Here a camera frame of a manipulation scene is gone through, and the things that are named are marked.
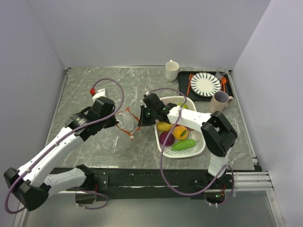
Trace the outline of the yellow lemon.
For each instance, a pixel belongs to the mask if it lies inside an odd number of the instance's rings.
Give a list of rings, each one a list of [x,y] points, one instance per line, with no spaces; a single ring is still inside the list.
[[[169,124],[169,123],[166,123],[166,122],[157,122],[156,123],[157,130],[159,130],[161,132],[170,131],[170,129],[172,127],[173,127],[173,124]]]

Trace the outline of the clear zip top bag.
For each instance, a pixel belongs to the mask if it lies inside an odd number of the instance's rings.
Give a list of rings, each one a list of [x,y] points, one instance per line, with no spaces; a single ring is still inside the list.
[[[103,148],[115,153],[119,143],[127,144],[134,141],[134,135],[140,130],[139,118],[131,112],[130,107],[127,107],[117,112],[110,120],[113,127],[109,128]]]

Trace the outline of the orange fruit with leaf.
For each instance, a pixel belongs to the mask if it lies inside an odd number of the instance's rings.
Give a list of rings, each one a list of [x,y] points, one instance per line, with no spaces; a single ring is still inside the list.
[[[188,129],[185,126],[176,126],[173,130],[173,136],[177,140],[185,140],[188,136]]]

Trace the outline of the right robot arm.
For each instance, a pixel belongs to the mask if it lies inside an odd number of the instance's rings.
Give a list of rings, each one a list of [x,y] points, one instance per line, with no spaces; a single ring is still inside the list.
[[[223,184],[228,155],[238,134],[222,112],[200,113],[184,109],[177,104],[164,104],[155,93],[144,95],[139,127],[159,122],[179,124],[203,135],[205,145],[211,152],[207,183],[212,188]]]

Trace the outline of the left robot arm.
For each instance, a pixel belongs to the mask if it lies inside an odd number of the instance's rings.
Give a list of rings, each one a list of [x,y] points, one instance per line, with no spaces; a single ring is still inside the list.
[[[34,158],[18,169],[9,168],[4,173],[8,194],[13,194],[28,211],[36,210],[50,196],[70,188],[96,194],[95,174],[87,166],[79,165],[54,175],[51,171],[89,137],[115,126],[115,114],[120,108],[113,100],[101,96],[92,106],[73,114],[57,136]]]

